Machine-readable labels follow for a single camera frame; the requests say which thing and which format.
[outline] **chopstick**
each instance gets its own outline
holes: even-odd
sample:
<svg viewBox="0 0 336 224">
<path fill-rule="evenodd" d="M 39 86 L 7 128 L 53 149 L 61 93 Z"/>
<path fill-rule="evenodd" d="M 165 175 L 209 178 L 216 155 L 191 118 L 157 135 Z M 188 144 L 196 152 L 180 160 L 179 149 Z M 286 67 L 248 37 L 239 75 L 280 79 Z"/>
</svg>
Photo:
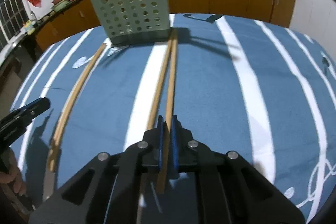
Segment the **chopstick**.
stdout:
<svg viewBox="0 0 336 224">
<path fill-rule="evenodd" d="M 173 110 L 174 110 L 177 44 L 178 44 L 177 30 L 173 29 L 171 58 L 170 58 L 170 72 L 169 72 L 169 82 L 168 82 L 168 95 L 167 95 L 166 116 L 165 116 L 167 127 L 164 130 L 164 135 L 163 135 L 162 168 L 157 175 L 157 181 L 156 181 L 156 192 L 159 194 L 163 194 L 165 191 L 165 187 L 166 187 L 170 131 L 171 131 L 171 118 L 173 116 Z"/>
<path fill-rule="evenodd" d="M 48 153 L 47 157 L 47 167 L 51 172 L 55 172 L 55 167 L 57 164 L 57 159 L 58 159 L 58 153 L 59 153 L 59 148 L 60 148 L 60 143 L 63 137 L 64 129 L 65 126 L 67 125 L 69 115 L 71 113 L 71 110 L 77 100 L 78 94 L 81 91 L 85 80 L 87 79 L 90 71 L 92 70 L 93 66 L 97 62 L 99 56 L 103 52 L 103 50 L 106 48 L 106 44 L 103 43 L 100 45 L 99 49 L 96 51 L 94 54 L 93 58 L 91 61 L 86 65 L 85 69 L 81 73 L 80 77 L 78 78 L 77 82 L 73 86 L 67 101 L 64 104 L 64 107 L 62 109 L 61 115 L 58 119 L 56 129 L 54 136 L 52 138 L 52 143 L 51 143 L 51 148 Z"/>
</svg>

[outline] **table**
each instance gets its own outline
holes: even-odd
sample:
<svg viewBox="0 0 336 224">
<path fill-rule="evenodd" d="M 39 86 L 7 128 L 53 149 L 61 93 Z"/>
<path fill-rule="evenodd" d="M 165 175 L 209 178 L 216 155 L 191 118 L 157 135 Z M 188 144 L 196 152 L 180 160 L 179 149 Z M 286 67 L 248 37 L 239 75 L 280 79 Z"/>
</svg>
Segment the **table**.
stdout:
<svg viewBox="0 0 336 224">
<path fill-rule="evenodd" d="M 170 16 L 179 33 L 174 114 L 182 126 L 214 151 L 236 150 L 311 219 L 336 184 L 335 63 L 310 37 L 272 24 L 209 14 Z M 41 95 L 51 100 L 25 141 L 12 145 L 37 204 L 60 111 L 105 39 L 96 27 L 52 45 L 19 90 L 14 108 Z M 119 153 L 142 139 L 165 47 L 103 52 L 70 115 L 57 187 L 99 152 Z M 167 82 L 158 111 L 163 116 Z M 159 214 L 149 187 L 144 223 L 162 215 L 163 223 L 192 223 L 183 216 L 196 209 L 193 194 L 185 197 L 193 190 L 191 181 L 191 174 L 169 181 L 174 214 L 172 202 L 163 198 Z"/>
</svg>

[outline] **wooden chopstick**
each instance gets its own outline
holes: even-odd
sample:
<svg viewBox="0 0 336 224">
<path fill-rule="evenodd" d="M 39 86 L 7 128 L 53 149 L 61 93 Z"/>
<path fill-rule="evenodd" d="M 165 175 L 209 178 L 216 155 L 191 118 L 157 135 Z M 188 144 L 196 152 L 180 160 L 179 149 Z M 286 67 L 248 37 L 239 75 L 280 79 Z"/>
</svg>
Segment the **wooden chopstick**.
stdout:
<svg viewBox="0 0 336 224">
<path fill-rule="evenodd" d="M 175 92 L 175 74 L 176 74 L 176 54 L 177 54 L 177 30 L 172 31 L 172 49 L 170 58 L 170 72 L 169 72 L 169 82 L 168 82 L 168 95 L 167 95 L 167 105 L 166 105 L 166 116 L 165 120 L 167 127 L 164 130 L 163 136 L 163 151 L 162 151 L 162 168 L 157 175 L 156 181 L 156 192 L 163 194 L 166 187 L 166 177 L 168 169 L 168 154 L 169 154 L 169 143 L 170 143 L 170 130 L 171 130 L 171 118 L 173 116 L 174 110 L 174 92 Z"/>
<path fill-rule="evenodd" d="M 77 82 L 73 86 L 66 103 L 64 104 L 64 107 L 62 109 L 61 115 L 58 119 L 58 123 L 56 126 L 55 134 L 52 139 L 51 148 L 48 152 L 48 158 L 47 158 L 47 167 L 51 172 L 55 172 L 57 159 L 58 159 L 58 153 L 59 148 L 61 144 L 61 140 L 63 137 L 65 126 L 67 125 L 69 115 L 71 113 L 71 110 L 77 100 L 78 94 L 81 91 L 85 80 L 87 79 L 90 71 L 92 70 L 93 66 L 97 62 L 99 56 L 105 49 L 106 44 L 103 43 L 99 47 L 99 49 L 94 54 L 93 58 L 90 60 L 90 62 L 86 65 L 85 69 L 81 73 L 80 77 L 78 78 Z"/>
</svg>

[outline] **human hand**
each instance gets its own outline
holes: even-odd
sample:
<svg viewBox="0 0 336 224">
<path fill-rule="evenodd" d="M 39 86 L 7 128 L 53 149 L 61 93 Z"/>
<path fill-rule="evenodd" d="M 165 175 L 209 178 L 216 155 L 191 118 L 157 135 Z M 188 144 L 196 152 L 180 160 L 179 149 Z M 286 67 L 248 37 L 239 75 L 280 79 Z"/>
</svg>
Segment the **human hand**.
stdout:
<svg viewBox="0 0 336 224">
<path fill-rule="evenodd" d="M 26 184 L 22 179 L 21 172 L 17 167 L 16 159 L 14 156 L 14 152 L 9 150 L 9 172 L 8 174 L 0 172 L 0 184 L 8 184 L 12 181 L 13 183 L 13 191 L 14 193 L 19 193 L 19 195 L 23 195 L 26 190 Z"/>
</svg>

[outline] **metal screw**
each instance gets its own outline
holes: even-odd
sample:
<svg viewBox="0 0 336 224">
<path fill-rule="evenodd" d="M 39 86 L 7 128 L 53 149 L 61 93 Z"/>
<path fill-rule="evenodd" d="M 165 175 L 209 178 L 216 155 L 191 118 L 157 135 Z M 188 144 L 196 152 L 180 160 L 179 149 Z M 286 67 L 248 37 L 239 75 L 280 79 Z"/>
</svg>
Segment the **metal screw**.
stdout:
<svg viewBox="0 0 336 224">
<path fill-rule="evenodd" d="M 236 158 L 238 158 L 238 153 L 236 151 L 230 151 L 229 153 L 227 153 L 227 156 L 230 159 L 235 160 Z"/>
<path fill-rule="evenodd" d="M 189 142 L 188 142 L 188 146 L 189 146 L 190 148 L 195 148 L 195 147 L 198 146 L 198 141 L 195 141 L 195 140 L 189 141 Z"/>
<path fill-rule="evenodd" d="M 138 142 L 138 147 L 139 147 L 140 149 L 147 148 L 147 146 L 148 146 L 148 143 L 145 142 L 145 141 Z"/>
<path fill-rule="evenodd" d="M 107 154 L 106 152 L 102 152 L 98 154 L 98 160 L 106 160 L 109 157 L 109 154 Z"/>
</svg>

